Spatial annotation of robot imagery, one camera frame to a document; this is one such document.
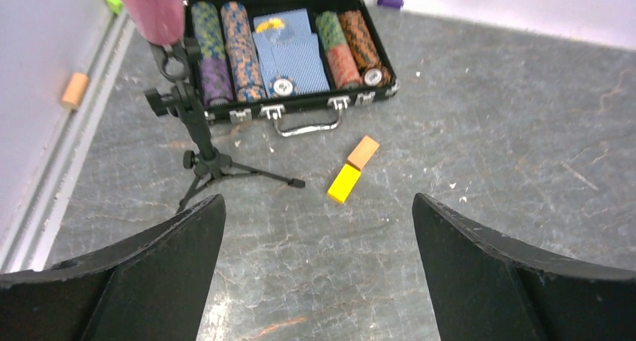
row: poker chip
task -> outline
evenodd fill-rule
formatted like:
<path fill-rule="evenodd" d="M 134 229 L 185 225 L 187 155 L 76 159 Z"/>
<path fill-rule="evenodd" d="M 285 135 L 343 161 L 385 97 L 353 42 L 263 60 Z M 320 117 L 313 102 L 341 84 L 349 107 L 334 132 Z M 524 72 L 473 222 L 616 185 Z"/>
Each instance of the poker chip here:
<path fill-rule="evenodd" d="M 358 88 L 362 77 L 344 36 L 338 15 L 327 11 L 316 18 L 316 28 L 325 49 L 329 70 L 339 89 Z"/>
<path fill-rule="evenodd" d="M 364 80 L 364 84 L 367 86 L 378 86 L 382 82 L 382 78 L 382 71 L 376 67 L 367 70 L 367 72 L 364 73 L 364 76 L 362 77 L 362 79 Z"/>
<path fill-rule="evenodd" d="M 203 58 L 225 59 L 221 21 L 217 8 L 207 1 L 192 5 L 194 37 L 199 42 Z"/>
<path fill-rule="evenodd" d="M 254 102 L 266 97 L 260 64 L 250 30 L 248 12 L 238 2 L 228 2 L 220 11 L 225 31 L 225 50 L 232 71 L 236 100 Z"/>
<path fill-rule="evenodd" d="M 226 40 L 236 37 L 250 37 L 250 20 L 245 6 L 236 1 L 230 1 L 220 9 L 220 17 L 223 20 L 223 30 Z"/>
<path fill-rule="evenodd" d="M 240 88 L 236 92 L 236 100 L 240 102 L 253 103 L 266 98 L 267 94 L 265 93 L 265 89 L 260 86 L 249 86 L 247 88 Z"/>
<path fill-rule="evenodd" d="M 362 12 L 347 11 L 338 15 L 338 19 L 358 71 L 364 75 L 365 85 L 386 85 L 391 81 L 391 74 L 382 66 L 380 54 L 377 52 Z"/>
<path fill-rule="evenodd" d="M 298 87 L 293 78 L 276 76 L 268 84 L 269 97 L 287 97 L 298 94 Z"/>
<path fill-rule="evenodd" d="M 214 107 L 234 100 L 230 69 L 217 8 L 210 2 L 199 1 L 191 8 L 194 37 L 199 43 L 199 60 L 203 106 Z"/>
<path fill-rule="evenodd" d="M 335 12 L 326 11 L 321 13 L 316 18 L 316 28 L 318 29 L 318 35 L 320 35 L 322 47 L 325 51 L 333 49 L 338 45 L 347 44 L 347 38 L 344 36 L 340 20 Z"/>
<path fill-rule="evenodd" d="M 204 58 L 199 61 L 203 106 L 218 106 L 234 100 L 230 70 L 225 60 Z"/>

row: pink cylinder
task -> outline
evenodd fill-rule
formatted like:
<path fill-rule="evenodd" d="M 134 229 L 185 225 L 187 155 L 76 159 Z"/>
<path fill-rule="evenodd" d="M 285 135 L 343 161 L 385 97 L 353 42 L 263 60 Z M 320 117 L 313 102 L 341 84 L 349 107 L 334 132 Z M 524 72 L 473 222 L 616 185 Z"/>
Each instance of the pink cylinder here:
<path fill-rule="evenodd" d="M 137 31 L 159 46 L 177 43 L 185 31 L 183 0 L 121 0 Z"/>

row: orange block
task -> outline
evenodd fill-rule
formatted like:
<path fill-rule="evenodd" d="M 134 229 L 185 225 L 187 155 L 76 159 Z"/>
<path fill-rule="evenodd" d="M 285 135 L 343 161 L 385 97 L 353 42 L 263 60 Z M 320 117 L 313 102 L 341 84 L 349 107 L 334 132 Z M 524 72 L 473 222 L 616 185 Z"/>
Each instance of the orange block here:
<path fill-rule="evenodd" d="M 346 161 L 351 166 L 362 171 L 362 168 L 365 167 L 379 147 L 380 144 L 378 144 L 377 141 L 373 140 L 369 136 L 365 136 L 362 138 L 362 141 L 360 141 L 358 146 L 353 149 L 353 152 L 349 155 Z"/>
<path fill-rule="evenodd" d="M 84 93 L 89 86 L 90 79 L 83 73 L 74 73 L 61 97 L 61 104 L 69 109 L 77 110 L 82 103 Z"/>

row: blue poker chip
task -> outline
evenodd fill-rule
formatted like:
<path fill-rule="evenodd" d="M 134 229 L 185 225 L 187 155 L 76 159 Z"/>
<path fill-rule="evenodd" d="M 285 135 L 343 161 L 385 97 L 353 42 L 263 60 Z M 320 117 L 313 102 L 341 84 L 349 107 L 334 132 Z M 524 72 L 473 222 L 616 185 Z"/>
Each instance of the blue poker chip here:
<path fill-rule="evenodd" d="M 269 97 L 295 96 L 298 94 L 298 86 L 293 78 L 278 75 L 269 81 L 268 94 Z"/>

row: wooden block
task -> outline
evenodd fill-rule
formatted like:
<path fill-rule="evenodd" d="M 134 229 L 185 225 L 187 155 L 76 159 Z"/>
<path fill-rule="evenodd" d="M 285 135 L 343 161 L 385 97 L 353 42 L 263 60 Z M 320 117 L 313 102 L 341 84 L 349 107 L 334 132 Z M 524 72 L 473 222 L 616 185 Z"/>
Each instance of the wooden block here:
<path fill-rule="evenodd" d="M 374 139 L 369 136 L 365 136 L 362 138 L 362 141 L 360 141 L 358 146 L 353 149 L 353 152 L 349 155 L 346 161 L 351 166 L 362 171 L 362 168 L 365 167 L 379 147 L 380 144 L 378 144 Z"/>
<path fill-rule="evenodd" d="M 89 86 L 89 81 L 89 77 L 83 73 L 74 73 L 66 86 L 64 96 L 61 97 L 61 104 L 70 109 L 77 110 L 82 103 L 86 88 Z"/>
<path fill-rule="evenodd" d="M 356 185 L 356 182 L 358 182 L 360 174 L 360 170 L 357 170 L 348 163 L 345 163 L 342 170 L 340 170 L 340 173 L 334 180 L 334 183 L 331 184 L 331 187 L 327 191 L 327 195 L 343 204 L 351 193 L 351 190 L 353 190 L 353 187 Z"/>

